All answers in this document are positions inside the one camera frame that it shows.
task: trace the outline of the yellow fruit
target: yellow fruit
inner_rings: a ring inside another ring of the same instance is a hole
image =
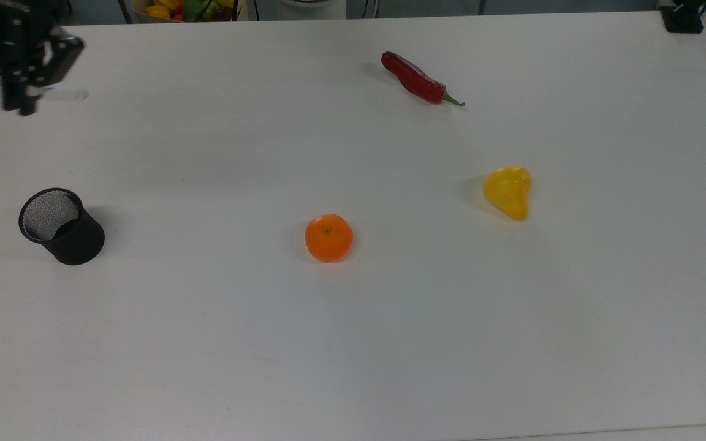
[[[162,5],[154,5],[146,8],[146,13],[152,17],[166,18],[170,20],[170,11]]]
[[[515,221],[527,217],[530,209],[530,172],[524,165],[498,168],[484,178],[484,195],[490,203],[504,211]]]
[[[179,0],[154,0],[154,5],[165,6],[171,14],[175,14],[179,9]]]

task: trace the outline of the orange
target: orange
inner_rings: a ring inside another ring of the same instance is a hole
[[[312,257],[322,262],[334,262],[351,248],[353,230],[341,216],[321,214],[306,225],[305,240]]]

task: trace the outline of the red pepper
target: red pepper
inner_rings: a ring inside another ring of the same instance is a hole
[[[424,98],[429,103],[440,104],[443,101],[454,103],[457,106],[464,106],[446,92],[446,86],[439,81],[429,78],[429,75],[420,70],[415,64],[407,59],[398,56],[393,52],[384,52],[381,56],[383,66],[400,79],[404,88],[413,95]]]

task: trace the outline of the table surface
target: table surface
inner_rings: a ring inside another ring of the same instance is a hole
[[[70,31],[89,98],[0,111],[0,441],[706,424],[706,36],[657,12]],[[521,223],[481,192],[513,163]],[[17,228],[54,186],[105,228],[86,265]],[[332,265],[303,245],[329,212],[356,236]]]

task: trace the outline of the green vegetable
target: green vegetable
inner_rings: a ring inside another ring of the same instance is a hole
[[[184,0],[184,8],[182,8],[184,21],[187,23],[192,23],[198,18],[199,15],[201,15],[202,10],[202,0]]]

